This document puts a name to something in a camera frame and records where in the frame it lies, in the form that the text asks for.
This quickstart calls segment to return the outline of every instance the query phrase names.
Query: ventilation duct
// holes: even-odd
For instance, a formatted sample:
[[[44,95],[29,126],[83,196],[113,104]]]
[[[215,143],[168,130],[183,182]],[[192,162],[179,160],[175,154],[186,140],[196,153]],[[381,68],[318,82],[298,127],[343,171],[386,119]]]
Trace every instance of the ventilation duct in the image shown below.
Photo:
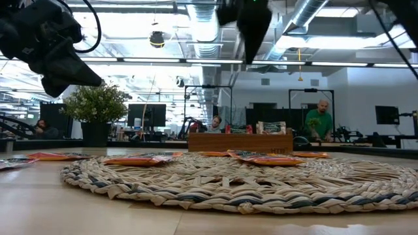
[[[298,0],[295,5],[295,10],[290,17],[280,17],[278,22],[279,38],[283,33],[306,33],[308,31],[308,24],[328,1],[329,0]],[[279,40],[276,41],[276,45],[274,45],[271,51],[266,54],[266,60],[277,61],[283,56],[286,49],[280,48],[278,42]]]
[[[196,57],[199,59],[213,59],[219,57],[219,46],[214,43],[217,40],[219,32],[219,24],[216,19],[215,5],[188,5],[187,10],[191,22],[193,24],[192,37],[193,40],[201,43],[194,45]],[[214,84],[216,75],[216,67],[203,67],[203,80],[201,85]],[[203,93],[203,100],[206,102],[206,112],[208,118],[212,117],[212,105],[207,105],[212,102],[212,95],[210,93]]]

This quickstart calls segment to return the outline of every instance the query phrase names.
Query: person sitting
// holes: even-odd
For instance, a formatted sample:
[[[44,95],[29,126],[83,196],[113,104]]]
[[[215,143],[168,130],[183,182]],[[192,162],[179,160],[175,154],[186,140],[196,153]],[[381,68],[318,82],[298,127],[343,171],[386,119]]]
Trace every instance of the person sitting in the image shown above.
[[[36,125],[36,139],[41,140],[57,140],[59,138],[59,131],[55,127],[49,126],[45,120],[38,120]]]
[[[222,133],[221,127],[220,127],[221,122],[222,122],[221,117],[219,117],[218,115],[214,116],[214,118],[212,119],[211,126],[209,126],[208,130],[205,132],[206,133]]]
[[[328,101],[320,100],[317,105],[318,108],[310,110],[308,114],[306,114],[305,130],[315,141],[330,142],[332,140],[332,117],[327,112],[328,105]],[[310,120],[312,119],[317,119],[319,121],[317,125],[312,126],[312,124],[310,124]]]

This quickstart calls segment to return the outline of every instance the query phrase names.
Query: woven placemat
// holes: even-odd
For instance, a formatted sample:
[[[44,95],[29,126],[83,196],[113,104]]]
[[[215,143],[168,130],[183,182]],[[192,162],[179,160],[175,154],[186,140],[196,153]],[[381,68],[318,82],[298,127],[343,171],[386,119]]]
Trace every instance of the woven placemat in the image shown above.
[[[418,207],[412,168],[350,159],[304,159],[292,167],[256,166],[232,157],[185,153],[153,167],[105,165],[119,156],[73,162],[62,179],[109,198],[156,206],[236,213],[341,213]]]

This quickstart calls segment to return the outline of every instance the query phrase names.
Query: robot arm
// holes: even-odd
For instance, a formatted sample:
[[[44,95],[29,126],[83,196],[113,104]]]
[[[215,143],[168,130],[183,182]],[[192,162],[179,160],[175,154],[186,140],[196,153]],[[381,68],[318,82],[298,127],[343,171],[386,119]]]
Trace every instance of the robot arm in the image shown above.
[[[69,85],[101,84],[101,78],[76,54],[73,44],[82,40],[80,24],[59,1],[37,0],[25,7],[22,0],[1,0],[0,50],[44,75],[42,85],[52,97]]]

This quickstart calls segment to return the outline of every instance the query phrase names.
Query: black plant pot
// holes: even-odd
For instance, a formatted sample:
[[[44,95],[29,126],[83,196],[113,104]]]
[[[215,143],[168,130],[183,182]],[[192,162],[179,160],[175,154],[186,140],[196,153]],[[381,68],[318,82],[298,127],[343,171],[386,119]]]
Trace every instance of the black plant pot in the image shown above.
[[[81,123],[84,147],[106,147],[110,131],[107,123]]]

